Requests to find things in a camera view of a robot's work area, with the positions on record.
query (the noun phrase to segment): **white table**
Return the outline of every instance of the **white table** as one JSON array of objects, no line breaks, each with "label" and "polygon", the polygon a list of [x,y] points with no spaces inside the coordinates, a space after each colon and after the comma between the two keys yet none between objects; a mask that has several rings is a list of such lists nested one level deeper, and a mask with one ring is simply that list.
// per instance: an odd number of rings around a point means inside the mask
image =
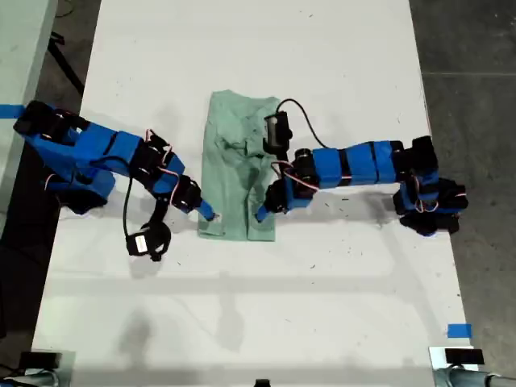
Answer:
[{"label": "white table", "polygon": [[[86,118],[154,128],[200,181],[221,89],[296,98],[340,148],[429,132],[407,0],[102,2]],[[286,108],[291,148],[316,148]],[[76,352],[73,385],[430,386],[427,348],[469,344],[446,336],[464,322],[449,237],[402,227],[394,185],[318,193],[278,217],[275,243],[200,239],[197,215],[171,209],[161,264],[126,253],[126,187],[61,213],[33,348]],[[153,205],[137,185],[131,230]]]},{"label": "white table", "polygon": [[[0,1],[0,104],[34,98],[57,0]],[[13,119],[0,119],[0,235],[18,172],[23,140]]]}]

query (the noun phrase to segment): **folded cloth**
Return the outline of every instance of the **folded cloth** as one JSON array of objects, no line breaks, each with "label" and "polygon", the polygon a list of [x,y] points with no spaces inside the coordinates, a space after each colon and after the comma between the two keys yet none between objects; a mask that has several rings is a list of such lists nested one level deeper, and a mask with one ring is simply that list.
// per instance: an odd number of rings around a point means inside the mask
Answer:
[{"label": "folded cloth", "polygon": [[255,213],[265,200],[275,160],[263,149],[264,117],[274,113],[275,97],[249,98],[230,90],[211,94],[202,153],[202,197],[216,214],[200,218],[201,237],[274,240],[274,217],[262,223]]}]

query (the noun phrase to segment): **gray floor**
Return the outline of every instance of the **gray floor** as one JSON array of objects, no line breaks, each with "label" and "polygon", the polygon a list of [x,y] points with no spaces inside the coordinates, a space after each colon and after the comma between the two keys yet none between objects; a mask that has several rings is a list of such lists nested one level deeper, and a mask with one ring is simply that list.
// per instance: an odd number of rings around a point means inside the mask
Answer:
[{"label": "gray floor", "polygon": [[[85,79],[100,0],[61,0],[59,14],[70,4],[73,13],[56,19],[54,31],[67,39],[63,53]],[[410,5],[441,169],[468,189],[470,208],[452,243],[473,342],[489,370],[516,376],[516,2]],[[37,98],[76,112],[81,103],[50,56]]]}]

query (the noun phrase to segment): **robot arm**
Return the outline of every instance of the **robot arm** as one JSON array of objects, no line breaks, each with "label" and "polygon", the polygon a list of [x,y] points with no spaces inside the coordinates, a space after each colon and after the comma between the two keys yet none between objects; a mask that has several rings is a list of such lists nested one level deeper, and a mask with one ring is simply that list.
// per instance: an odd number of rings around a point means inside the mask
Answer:
[{"label": "robot arm", "polygon": [[[113,173],[129,177],[123,227],[133,256],[149,254],[152,260],[160,260],[167,251],[171,233],[163,219],[170,204],[187,214],[197,210],[207,220],[215,218],[197,183],[183,174],[179,157],[150,130],[141,139],[36,101],[24,110],[15,130],[49,168],[45,189],[77,214],[107,203],[114,188]],[[156,199],[156,208],[140,232],[129,235],[126,213],[133,178]]]},{"label": "robot arm", "polygon": [[439,178],[437,157],[430,136],[413,140],[404,149],[401,141],[370,141],[345,149],[299,149],[289,163],[287,151],[292,131],[287,114],[278,111],[265,118],[264,150],[276,155],[279,180],[267,189],[256,213],[261,222],[270,213],[287,213],[308,207],[320,189],[349,185],[400,183],[393,201],[400,222],[421,235],[459,229],[458,213],[467,207],[465,188]]}]

